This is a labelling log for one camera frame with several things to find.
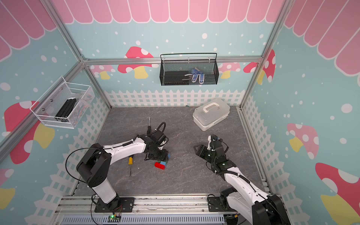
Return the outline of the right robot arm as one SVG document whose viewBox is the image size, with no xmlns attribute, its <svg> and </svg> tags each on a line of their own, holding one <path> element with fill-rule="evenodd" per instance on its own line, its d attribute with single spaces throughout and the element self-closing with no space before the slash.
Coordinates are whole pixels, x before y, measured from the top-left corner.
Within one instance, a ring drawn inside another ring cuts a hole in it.
<svg viewBox="0 0 360 225">
<path fill-rule="evenodd" d="M 267 194 L 246 178 L 236 164 L 227 159 L 228 149 L 216 135 L 208 137 L 208 145 L 194 146 L 195 154 L 206 161 L 208 169 L 232 186 L 220 194 L 218 203 L 222 209 L 238 212 L 252 225 L 291 224 L 280 197 Z"/>
</svg>

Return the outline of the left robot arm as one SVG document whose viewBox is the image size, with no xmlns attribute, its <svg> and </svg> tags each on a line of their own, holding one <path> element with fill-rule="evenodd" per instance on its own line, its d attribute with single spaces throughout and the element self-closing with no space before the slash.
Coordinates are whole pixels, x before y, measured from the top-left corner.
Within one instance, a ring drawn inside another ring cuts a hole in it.
<svg viewBox="0 0 360 225">
<path fill-rule="evenodd" d="M 76 166 L 83 182 L 90 187 L 107 208 L 114 210 L 121 204 L 120 197 L 111 186 L 107 176 L 115 162 L 133 155 L 145 153 L 145 160 L 165 162 L 169 153 L 164 146 L 169 138 L 155 130 L 149 134 L 136 135 L 133 139 L 113 145 L 93 144 Z"/>
</svg>

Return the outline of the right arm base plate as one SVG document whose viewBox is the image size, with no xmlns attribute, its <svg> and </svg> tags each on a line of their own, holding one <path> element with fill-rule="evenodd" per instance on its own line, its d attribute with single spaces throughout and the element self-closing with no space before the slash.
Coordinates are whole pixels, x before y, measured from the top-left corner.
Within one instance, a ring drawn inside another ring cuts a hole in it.
<svg viewBox="0 0 360 225">
<path fill-rule="evenodd" d="M 235 212 L 223 196 L 207 196 L 208 209 L 210 212 Z"/>
</svg>

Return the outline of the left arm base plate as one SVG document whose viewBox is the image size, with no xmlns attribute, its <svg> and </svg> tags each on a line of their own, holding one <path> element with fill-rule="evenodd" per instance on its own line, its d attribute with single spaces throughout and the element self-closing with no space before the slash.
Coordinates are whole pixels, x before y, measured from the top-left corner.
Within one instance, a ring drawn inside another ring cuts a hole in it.
<svg viewBox="0 0 360 225">
<path fill-rule="evenodd" d="M 115 197 L 109 203 L 104 203 L 100 198 L 96 202 L 96 213 L 132 212 L 135 199 L 133 197 Z"/>
</svg>

